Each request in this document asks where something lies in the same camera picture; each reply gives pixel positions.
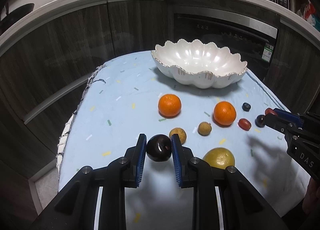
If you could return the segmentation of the person's right hand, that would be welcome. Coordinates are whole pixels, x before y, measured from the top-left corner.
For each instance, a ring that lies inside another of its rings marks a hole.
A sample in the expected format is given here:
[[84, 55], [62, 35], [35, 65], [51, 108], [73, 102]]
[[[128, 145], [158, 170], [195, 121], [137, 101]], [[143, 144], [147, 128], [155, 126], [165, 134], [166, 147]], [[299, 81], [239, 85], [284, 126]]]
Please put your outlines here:
[[319, 184], [313, 178], [310, 178], [302, 204], [302, 209], [306, 214], [319, 211], [319, 192]]

